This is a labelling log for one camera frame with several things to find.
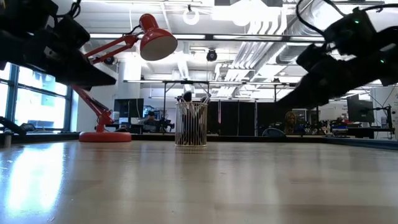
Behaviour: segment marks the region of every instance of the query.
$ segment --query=red desk lamp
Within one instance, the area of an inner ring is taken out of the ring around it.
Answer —
[[[176,38],[168,31],[160,29],[156,23],[155,18],[150,14],[144,14],[139,19],[139,26],[144,31],[144,36],[141,39],[140,51],[141,57],[144,60],[154,61],[160,60],[172,54],[177,48]],[[130,33],[123,35],[117,40],[114,40],[102,47],[99,47],[87,54],[87,58],[102,52],[118,43],[125,42],[126,45],[114,50],[113,52],[107,53],[102,57],[97,57],[91,62],[93,64],[103,62],[109,57],[130,49],[137,41],[138,34],[132,35],[134,30]],[[81,142],[128,142],[131,141],[130,133],[116,133],[116,132],[104,132],[105,125],[113,124],[114,121],[110,117],[112,110],[102,105],[100,102],[93,99],[85,90],[78,86],[72,86],[79,96],[87,103],[87,105],[95,112],[97,115],[97,126],[95,133],[82,132],[79,136],[79,141]]]

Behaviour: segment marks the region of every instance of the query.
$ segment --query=black partition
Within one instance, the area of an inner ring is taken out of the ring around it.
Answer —
[[[221,102],[221,124],[220,135],[237,136],[238,135],[238,113],[239,105],[237,101]]]
[[[272,123],[284,123],[286,113],[291,110],[276,107],[275,103],[257,103],[257,135],[261,136]]]
[[[238,136],[254,136],[255,103],[239,102]]]
[[[207,130],[211,134],[218,134],[220,131],[218,123],[218,101],[210,102],[207,106]]]

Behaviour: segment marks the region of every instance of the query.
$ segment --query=man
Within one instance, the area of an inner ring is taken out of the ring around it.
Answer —
[[[153,111],[148,112],[147,118],[138,121],[138,124],[143,125],[143,129],[148,132],[156,132],[156,126],[158,121],[155,120],[155,113]]]

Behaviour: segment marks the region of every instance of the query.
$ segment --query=lamp base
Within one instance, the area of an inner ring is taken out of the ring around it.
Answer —
[[[130,133],[86,133],[79,135],[80,142],[129,142]]]

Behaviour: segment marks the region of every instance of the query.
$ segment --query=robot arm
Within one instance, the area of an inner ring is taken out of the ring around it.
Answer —
[[[53,75],[66,85],[113,85],[116,79],[95,68],[80,52],[90,34],[74,18],[81,0],[70,12],[57,15],[51,0],[0,1],[0,69],[7,62]],[[54,26],[47,25],[52,18]]]
[[[308,72],[295,90],[280,99],[282,107],[313,108],[329,99],[380,79],[384,86],[398,82],[398,27],[376,32],[365,11],[372,6],[345,15],[330,25],[321,35],[322,47],[309,45],[297,58],[297,64]],[[333,44],[341,55],[354,55],[351,60],[336,60],[329,55]]]

